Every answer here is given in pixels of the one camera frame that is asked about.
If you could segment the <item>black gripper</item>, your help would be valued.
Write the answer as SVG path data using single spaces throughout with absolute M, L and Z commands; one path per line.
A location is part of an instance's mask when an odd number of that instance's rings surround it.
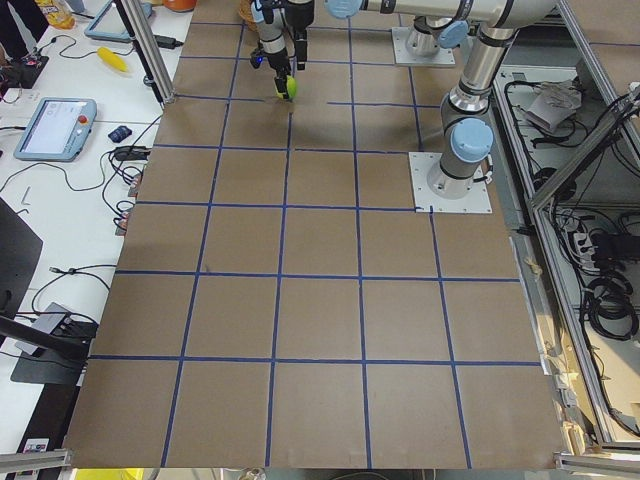
M 308 58 L 308 42 L 306 39 L 296 39 L 294 41 L 296 68 L 298 71 L 304 71 Z M 291 74 L 291 63 L 289 60 L 288 50 L 283 48 L 275 53 L 268 54 L 268 62 L 270 67 L 275 71 L 274 78 L 276 95 L 279 99 L 289 99 L 288 80 Z
M 292 29 L 295 41 L 307 41 L 307 29 L 313 21 L 313 0 L 289 0 L 287 2 L 287 23 Z

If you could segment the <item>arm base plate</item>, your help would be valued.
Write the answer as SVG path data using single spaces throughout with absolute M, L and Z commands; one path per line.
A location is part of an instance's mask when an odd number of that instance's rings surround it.
M 414 209 L 421 213 L 491 214 L 489 180 L 480 165 L 465 180 L 448 177 L 441 169 L 441 154 L 409 152 Z
M 453 68 L 456 64 L 452 49 L 440 47 L 433 35 L 414 27 L 393 27 L 391 37 L 396 65 Z

